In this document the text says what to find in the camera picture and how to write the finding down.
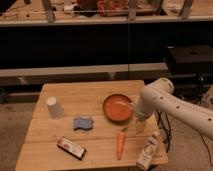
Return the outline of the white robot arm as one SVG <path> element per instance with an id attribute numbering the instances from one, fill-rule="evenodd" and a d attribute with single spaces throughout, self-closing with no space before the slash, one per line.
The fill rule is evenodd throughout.
<path id="1" fill-rule="evenodd" d="M 160 110 L 213 140 L 213 111 L 183 101 L 173 96 L 173 92 L 174 85 L 167 78 L 145 85 L 135 103 L 135 115 L 143 121 Z"/>

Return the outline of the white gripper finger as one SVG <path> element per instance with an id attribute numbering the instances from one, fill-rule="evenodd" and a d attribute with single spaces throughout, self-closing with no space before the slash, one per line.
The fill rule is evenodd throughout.
<path id="1" fill-rule="evenodd" d="M 146 120 L 140 121 L 139 119 L 137 119 L 137 120 L 135 121 L 136 133 L 137 133 L 137 134 L 143 133 L 144 130 L 145 130 L 146 124 L 147 124 L 147 121 L 146 121 Z"/>

